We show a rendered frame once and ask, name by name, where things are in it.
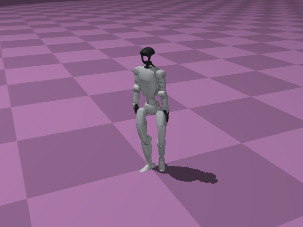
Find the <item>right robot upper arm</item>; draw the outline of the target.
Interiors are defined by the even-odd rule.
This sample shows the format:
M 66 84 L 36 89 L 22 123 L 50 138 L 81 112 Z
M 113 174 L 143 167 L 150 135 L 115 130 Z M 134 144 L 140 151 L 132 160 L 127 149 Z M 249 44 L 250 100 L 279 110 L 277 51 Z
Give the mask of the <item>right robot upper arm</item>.
M 139 76 L 138 76 L 139 67 L 140 66 L 134 68 L 134 80 L 135 80 L 134 91 L 138 91 L 138 92 L 141 91 Z

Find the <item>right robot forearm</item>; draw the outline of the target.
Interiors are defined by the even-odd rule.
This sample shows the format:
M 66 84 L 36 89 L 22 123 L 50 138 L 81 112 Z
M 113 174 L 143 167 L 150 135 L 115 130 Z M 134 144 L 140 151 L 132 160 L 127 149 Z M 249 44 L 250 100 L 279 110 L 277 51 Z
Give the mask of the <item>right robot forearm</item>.
M 139 106 L 139 95 L 140 95 L 140 92 L 134 91 L 134 100 L 133 100 L 134 108 L 135 108 L 135 104 L 138 104 L 138 106 Z

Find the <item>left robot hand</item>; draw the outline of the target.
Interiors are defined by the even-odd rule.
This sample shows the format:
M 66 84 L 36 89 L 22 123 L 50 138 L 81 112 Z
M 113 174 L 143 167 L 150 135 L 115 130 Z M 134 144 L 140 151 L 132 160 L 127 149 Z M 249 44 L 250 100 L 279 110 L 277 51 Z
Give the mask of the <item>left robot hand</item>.
M 168 119 L 169 119 L 169 112 L 167 113 L 167 111 L 166 110 L 163 110 L 164 111 L 164 113 L 165 113 L 165 115 L 166 115 L 166 122 L 168 122 Z

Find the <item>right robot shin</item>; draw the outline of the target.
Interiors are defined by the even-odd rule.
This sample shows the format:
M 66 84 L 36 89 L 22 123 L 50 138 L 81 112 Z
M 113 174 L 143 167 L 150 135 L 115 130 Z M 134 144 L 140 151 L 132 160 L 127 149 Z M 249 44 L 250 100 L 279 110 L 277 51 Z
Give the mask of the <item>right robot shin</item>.
M 145 144 L 143 140 L 141 140 L 141 145 L 147 164 L 150 166 L 152 165 L 152 144 Z

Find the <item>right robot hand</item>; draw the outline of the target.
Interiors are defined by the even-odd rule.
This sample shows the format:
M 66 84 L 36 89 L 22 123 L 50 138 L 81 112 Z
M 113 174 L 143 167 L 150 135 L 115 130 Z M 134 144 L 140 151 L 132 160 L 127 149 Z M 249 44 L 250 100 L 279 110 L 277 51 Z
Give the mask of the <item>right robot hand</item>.
M 138 109 L 139 109 L 138 104 L 135 104 L 135 108 L 134 108 L 135 114 L 137 113 Z

